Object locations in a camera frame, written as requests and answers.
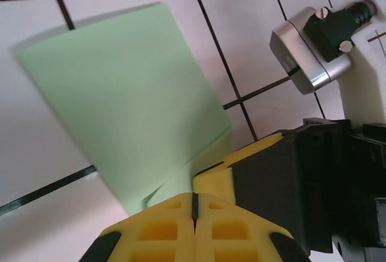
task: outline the green card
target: green card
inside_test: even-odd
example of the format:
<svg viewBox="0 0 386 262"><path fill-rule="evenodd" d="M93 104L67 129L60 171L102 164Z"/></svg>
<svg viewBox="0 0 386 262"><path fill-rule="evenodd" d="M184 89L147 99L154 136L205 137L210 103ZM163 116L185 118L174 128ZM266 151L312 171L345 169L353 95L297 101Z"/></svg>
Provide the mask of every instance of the green card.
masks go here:
<svg viewBox="0 0 386 262"><path fill-rule="evenodd" d="M213 144L172 175L144 202L145 206L151 207L177 194L193 191L192 180L194 176L198 172L221 161L230 153L231 135L232 129L229 128Z"/></svg>
<svg viewBox="0 0 386 262"><path fill-rule="evenodd" d="M165 4L70 31L19 56L126 210L230 127Z"/></svg>

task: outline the yellow foam pad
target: yellow foam pad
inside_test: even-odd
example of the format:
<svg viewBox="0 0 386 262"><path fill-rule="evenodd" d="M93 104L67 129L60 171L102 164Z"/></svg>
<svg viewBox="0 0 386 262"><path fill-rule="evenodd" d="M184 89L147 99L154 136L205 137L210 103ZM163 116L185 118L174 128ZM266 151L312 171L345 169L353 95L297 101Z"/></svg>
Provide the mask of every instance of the yellow foam pad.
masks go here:
<svg viewBox="0 0 386 262"><path fill-rule="evenodd" d="M119 231L108 262L282 262L269 234L292 236L238 206L198 195L194 229L192 194L179 194L101 233Z"/></svg>

